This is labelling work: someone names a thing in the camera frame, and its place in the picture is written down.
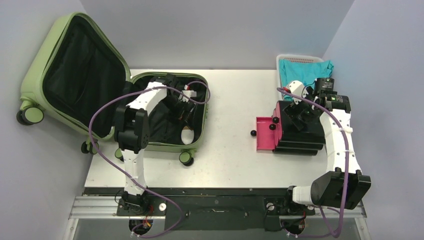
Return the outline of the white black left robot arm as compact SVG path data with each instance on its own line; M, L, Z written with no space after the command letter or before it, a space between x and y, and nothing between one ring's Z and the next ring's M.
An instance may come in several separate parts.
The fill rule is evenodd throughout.
M167 100L172 109L184 114L190 103L198 103L192 98L194 93L189 84L178 90L153 81L144 90L120 97L123 100L136 96L135 100L116 109L114 128L114 140L121 151L124 162L122 172L126 176L122 198L136 215L143 215L149 210L148 194L151 191L144 176L144 153L150 139L149 115L162 100Z

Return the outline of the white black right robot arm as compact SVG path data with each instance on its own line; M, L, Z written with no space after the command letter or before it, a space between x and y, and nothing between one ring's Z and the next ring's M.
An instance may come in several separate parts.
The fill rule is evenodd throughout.
M302 205L354 209L371 187L371 178L362 173L352 142L351 104L346 95L334 91L334 79L321 77L314 87L294 80L278 90L292 97L284 110L298 131L318 120L325 140L326 172L310 186L295 186L282 199L283 209L296 213Z

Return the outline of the black and pink storage organizer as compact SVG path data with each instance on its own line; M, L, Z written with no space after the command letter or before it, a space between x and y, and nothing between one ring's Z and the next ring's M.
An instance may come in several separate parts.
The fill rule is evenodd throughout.
M271 116L256 117L256 128L250 135L256 139L257 151L274 154L315 156L325 145L323 127L318 120L297 129L285 108L290 101L277 101Z

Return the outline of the green hard-shell suitcase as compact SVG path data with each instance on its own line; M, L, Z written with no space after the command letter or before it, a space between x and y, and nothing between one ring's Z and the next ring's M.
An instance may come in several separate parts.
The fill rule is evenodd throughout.
M198 101L194 124L168 120L164 100L149 114L149 151L179 153L179 161L190 166L201 141L210 97L207 81L193 73L145 72L131 75L122 55L87 14L74 12L58 18L40 47L20 88L22 102L16 120L24 126L40 123L49 115L83 135L93 120L93 140L81 145L84 154L95 155L98 142L114 135L117 104L108 102L142 91L151 82L165 83L166 75L188 77L192 99ZM194 130L194 141L184 145L183 128Z

